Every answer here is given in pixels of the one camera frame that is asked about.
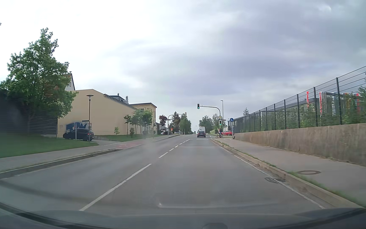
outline sidewalk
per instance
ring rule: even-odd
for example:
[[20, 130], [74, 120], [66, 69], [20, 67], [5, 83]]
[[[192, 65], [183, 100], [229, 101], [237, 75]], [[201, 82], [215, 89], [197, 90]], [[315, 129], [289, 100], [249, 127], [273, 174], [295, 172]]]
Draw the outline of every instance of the sidewalk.
[[159, 141], [165, 138], [175, 136], [176, 135], [158, 136], [155, 138], [137, 139], [126, 142], [116, 142], [108, 145], [96, 145], [83, 148], [65, 149], [65, 150], [38, 153], [38, 154], [28, 154], [22, 156], [11, 156], [11, 157], [0, 158], [0, 172], [100, 152], [109, 149], [126, 149], [129, 147]]
[[303, 177], [321, 183], [329, 190], [339, 191], [343, 197], [366, 206], [366, 167], [346, 162], [333, 161], [307, 154], [286, 151], [282, 149], [261, 146], [232, 138], [216, 139], [230, 147], [246, 153], [259, 160], [266, 161], [287, 172], [316, 170], [320, 173]]

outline asphalt road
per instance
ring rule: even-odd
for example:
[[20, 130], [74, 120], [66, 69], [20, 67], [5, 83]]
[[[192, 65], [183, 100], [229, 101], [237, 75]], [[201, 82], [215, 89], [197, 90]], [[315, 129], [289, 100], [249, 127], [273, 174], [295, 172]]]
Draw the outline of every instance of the asphalt road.
[[266, 177], [210, 137], [182, 135], [1, 180], [0, 201], [112, 216], [320, 209]]

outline graffiti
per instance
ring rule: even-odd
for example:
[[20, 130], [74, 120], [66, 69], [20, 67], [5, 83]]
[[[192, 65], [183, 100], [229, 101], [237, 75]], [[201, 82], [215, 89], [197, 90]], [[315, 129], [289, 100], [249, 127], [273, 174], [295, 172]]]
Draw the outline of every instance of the graffiti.
[[74, 130], [74, 125], [76, 125], [78, 129], [88, 129], [88, 122], [73, 122], [66, 124], [66, 132]]

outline parked car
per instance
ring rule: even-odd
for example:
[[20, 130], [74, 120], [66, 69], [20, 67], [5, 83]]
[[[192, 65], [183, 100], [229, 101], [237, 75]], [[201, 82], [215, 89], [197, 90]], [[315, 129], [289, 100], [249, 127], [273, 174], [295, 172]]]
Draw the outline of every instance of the parked car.
[[[94, 139], [94, 132], [89, 129], [77, 129], [77, 139], [81, 139], [83, 141], [88, 141], [88, 137], [90, 139]], [[72, 130], [70, 132], [64, 133], [63, 138], [65, 139], [75, 139], [76, 138], [76, 131]]]
[[233, 135], [233, 133], [232, 133], [232, 131], [230, 131], [230, 130], [224, 130], [224, 131], [222, 132], [222, 135], [232, 136], [232, 135]]
[[204, 131], [197, 132], [197, 137], [206, 137], [206, 132]]

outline car hood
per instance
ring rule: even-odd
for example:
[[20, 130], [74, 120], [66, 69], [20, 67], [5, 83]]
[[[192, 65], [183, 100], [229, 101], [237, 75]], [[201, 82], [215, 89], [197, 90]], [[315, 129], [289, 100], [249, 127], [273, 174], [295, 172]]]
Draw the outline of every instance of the car hood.
[[35, 211], [0, 216], [6, 228], [366, 228], [366, 209], [334, 208], [301, 214], [160, 214], [105, 216], [84, 211]]

